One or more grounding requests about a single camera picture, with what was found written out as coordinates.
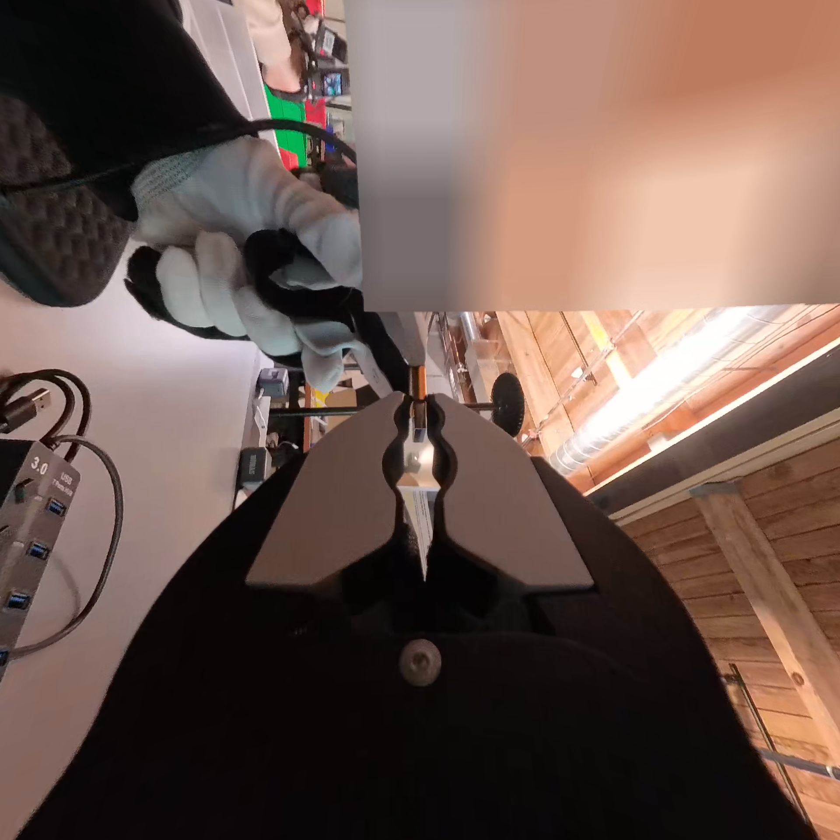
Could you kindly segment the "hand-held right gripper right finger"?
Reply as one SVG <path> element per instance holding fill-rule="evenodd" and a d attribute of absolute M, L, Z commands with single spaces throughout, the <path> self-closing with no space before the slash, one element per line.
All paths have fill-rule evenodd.
<path fill-rule="evenodd" d="M 592 575 L 530 457 L 446 395 L 429 398 L 444 536 L 526 592 L 586 592 Z"/>

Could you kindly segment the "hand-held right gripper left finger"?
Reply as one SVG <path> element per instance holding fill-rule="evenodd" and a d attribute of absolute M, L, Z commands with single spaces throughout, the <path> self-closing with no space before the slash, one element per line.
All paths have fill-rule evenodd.
<path fill-rule="evenodd" d="M 345 419 L 308 451 L 245 578 L 325 586 L 382 548 L 402 521 L 405 395 Z"/>

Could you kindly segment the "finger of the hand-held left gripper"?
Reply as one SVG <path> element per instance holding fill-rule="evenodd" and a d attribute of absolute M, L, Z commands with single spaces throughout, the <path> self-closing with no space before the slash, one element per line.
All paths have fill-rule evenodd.
<path fill-rule="evenodd" d="M 427 357 L 427 313 L 385 312 L 384 327 L 404 361 L 410 367 L 425 366 Z"/>
<path fill-rule="evenodd" d="M 381 370 L 371 349 L 361 341 L 353 341 L 349 346 L 355 363 L 359 366 L 367 384 L 373 389 L 378 397 L 389 395 L 389 381 Z"/>

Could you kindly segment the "black multi-port usb hub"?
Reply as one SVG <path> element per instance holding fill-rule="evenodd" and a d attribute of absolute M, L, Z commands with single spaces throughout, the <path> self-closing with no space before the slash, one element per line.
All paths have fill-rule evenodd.
<path fill-rule="evenodd" d="M 1 442 L 1 676 L 79 487 L 73 466 L 39 441 Z"/>

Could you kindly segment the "person's left forearm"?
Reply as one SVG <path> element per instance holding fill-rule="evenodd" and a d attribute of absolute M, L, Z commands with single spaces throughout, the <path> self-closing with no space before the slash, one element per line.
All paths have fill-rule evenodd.
<path fill-rule="evenodd" d="M 84 173 L 246 124 L 174 2 L 2 1 L 1 74 Z"/>

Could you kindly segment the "green plastic bin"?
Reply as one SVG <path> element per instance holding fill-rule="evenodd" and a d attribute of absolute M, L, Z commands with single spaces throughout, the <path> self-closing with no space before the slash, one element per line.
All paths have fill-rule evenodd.
<path fill-rule="evenodd" d="M 264 85 L 269 115 L 272 119 L 285 119 L 295 123 L 306 122 L 306 110 L 302 103 L 278 98 L 267 85 Z M 278 148 L 297 156 L 298 160 L 306 157 L 308 136 L 296 130 L 281 129 L 275 131 Z"/>

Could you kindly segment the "black bumpy round mat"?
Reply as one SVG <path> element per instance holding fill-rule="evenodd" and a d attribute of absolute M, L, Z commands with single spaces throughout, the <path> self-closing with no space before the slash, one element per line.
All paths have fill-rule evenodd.
<path fill-rule="evenodd" d="M 1 97 L 2 188 L 70 174 L 64 150 L 36 112 Z M 98 298 L 131 225 L 85 186 L 2 197 L 2 281 L 31 301 L 78 308 Z"/>

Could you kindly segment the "black lighting track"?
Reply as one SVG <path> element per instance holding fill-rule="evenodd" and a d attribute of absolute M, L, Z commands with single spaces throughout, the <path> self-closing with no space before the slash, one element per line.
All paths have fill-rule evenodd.
<path fill-rule="evenodd" d="M 839 782 L 839 767 L 836 765 L 814 762 L 793 755 L 776 752 L 769 749 L 757 748 L 760 756 L 780 767 L 793 768 L 813 775 Z"/>

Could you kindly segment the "silver ventilation duct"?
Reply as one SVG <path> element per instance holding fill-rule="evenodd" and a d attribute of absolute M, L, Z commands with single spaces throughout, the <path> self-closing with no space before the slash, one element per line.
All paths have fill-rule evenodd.
<path fill-rule="evenodd" d="M 629 384 L 589 416 L 549 456 L 572 475 L 625 434 L 652 421 L 704 387 L 731 362 L 795 320 L 793 304 L 711 309 Z"/>

